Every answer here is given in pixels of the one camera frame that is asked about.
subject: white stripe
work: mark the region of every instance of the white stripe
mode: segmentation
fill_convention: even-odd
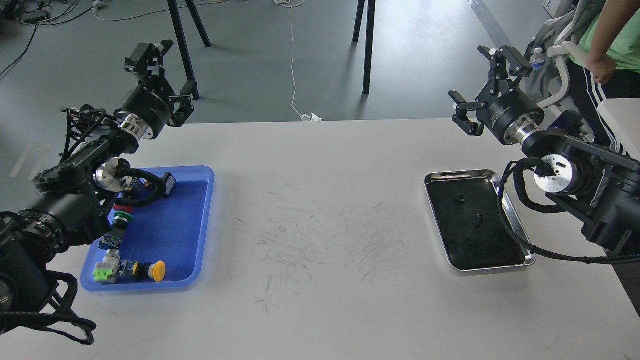
[[[611,145],[609,146],[610,149],[614,150],[618,147],[618,143],[616,142],[616,138],[615,136],[613,136],[613,134],[611,134],[609,132],[609,130],[607,129],[607,126],[604,123],[603,118],[600,116],[600,113],[598,112],[598,105],[596,105],[596,101],[598,102],[598,104],[601,103],[600,98],[597,94],[597,86],[596,83],[593,81],[593,76],[589,76],[591,73],[587,71],[587,69],[582,68],[582,71],[584,71],[584,77],[587,81],[587,94],[589,95],[589,98],[591,99],[591,103],[593,105],[593,108],[596,110],[596,114],[598,114],[598,118],[600,119],[600,123],[602,124],[602,128],[604,129],[605,133],[607,133],[607,136],[609,137],[609,141],[611,141]],[[592,91],[589,91],[589,82],[591,82],[591,89]]]
[[[33,144],[31,144],[25,151],[22,152],[22,155],[20,155],[18,162],[15,163],[15,166],[13,167],[13,171],[11,171],[11,174],[9,174],[9,177],[12,177],[12,178],[18,177],[18,174],[20,173],[20,170],[22,169],[24,162],[27,161],[27,156],[29,156],[31,149],[33,149]]]
[[[44,161],[47,159],[47,155],[49,155],[50,150],[51,150],[51,144],[49,143],[45,144],[44,151],[40,154],[40,158],[38,159],[38,162],[33,167],[33,171],[31,171],[31,175],[29,175],[30,179],[33,179],[34,177],[36,177],[36,175],[40,173],[40,169],[42,168]]]

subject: black tripod leg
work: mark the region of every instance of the black tripod leg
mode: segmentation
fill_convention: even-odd
[[[182,21],[180,21],[180,13],[178,12],[178,5],[176,0],[167,0],[169,4],[169,12],[171,13],[171,21],[173,22],[173,30],[175,30],[175,38],[178,41],[178,47],[180,48],[180,55],[182,56],[182,63],[184,64],[184,72],[187,75],[187,81],[194,81],[195,75],[193,75],[193,67],[191,66],[191,58],[189,57],[189,49],[187,49],[187,42],[184,39],[184,31],[182,30]],[[198,100],[200,94],[198,93],[198,87],[193,89],[193,100]]]
[[[362,93],[369,93],[369,85],[371,84],[371,53],[373,52],[373,23],[376,16],[376,0],[369,0],[367,9],[367,43],[365,44],[364,54],[364,86]]]
[[[189,12],[191,13],[191,17],[193,18],[193,22],[196,23],[196,28],[198,28],[198,32],[200,33],[200,37],[202,38],[202,42],[205,47],[210,47],[211,42],[209,41],[209,37],[207,36],[207,31],[204,29],[204,25],[202,25],[202,20],[200,19],[200,14],[196,9],[195,4],[193,4],[193,0],[186,0],[187,7],[189,8]]]
[[[358,11],[356,12],[356,26],[353,28],[353,42],[358,42],[360,37],[360,26],[362,25],[362,15],[364,13],[364,0],[358,0]]]

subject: green terminal block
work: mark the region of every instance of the green terminal block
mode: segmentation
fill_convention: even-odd
[[[93,280],[99,282],[109,281],[113,277],[112,269],[95,269],[93,271]]]

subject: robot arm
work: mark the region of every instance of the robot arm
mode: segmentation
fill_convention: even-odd
[[[138,78],[138,86],[114,116],[104,110],[83,107],[76,115],[93,119],[91,126],[67,148],[60,164],[33,179],[38,197],[17,214],[0,213],[0,334],[18,326],[62,334],[90,345],[95,324],[76,316],[71,305],[77,293],[77,280],[52,272],[47,263],[71,246],[90,244],[111,230],[107,216],[131,177],[141,172],[131,169],[120,158],[138,150],[143,138],[156,138],[166,124],[179,127],[192,114],[191,95],[195,82],[187,82],[180,95],[164,78],[163,56],[173,42],[159,45],[139,44],[125,61],[125,70]],[[174,105],[179,109],[174,112]],[[78,150],[99,125],[108,124],[108,134]],[[159,178],[148,176],[156,192],[149,198],[127,206],[144,206],[160,198],[165,191]],[[59,282],[68,286],[64,296],[56,291]],[[53,314],[40,313],[50,304]],[[80,340],[49,328],[56,322],[69,322],[81,328]]]
[[[515,168],[508,167],[503,182],[515,174],[523,204],[539,212],[569,212],[584,223],[581,233],[588,241],[614,255],[603,261],[572,261],[640,261],[640,162],[583,141],[578,131],[542,130],[539,125],[544,113],[518,88],[520,80],[531,73],[524,57],[508,46],[495,52],[486,47],[478,50],[490,61],[489,81],[475,102],[449,92],[456,103],[453,121],[468,135],[479,136],[487,127],[501,144],[519,143],[528,158]],[[507,62],[510,71],[506,70]],[[476,111],[478,122],[469,120],[469,111]],[[536,185],[555,206],[529,200],[522,176],[526,169],[534,170]],[[544,251],[538,253],[546,256]]]

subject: green shirt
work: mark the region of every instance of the green shirt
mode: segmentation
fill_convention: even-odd
[[[591,23],[589,29],[580,40],[579,46],[587,53],[591,47],[591,41],[599,18],[600,16]],[[636,12],[620,31],[618,37],[611,44],[611,48],[607,51],[607,55],[618,64],[618,69],[640,72],[640,11]],[[570,58],[574,63],[585,67],[578,59],[573,56]]]

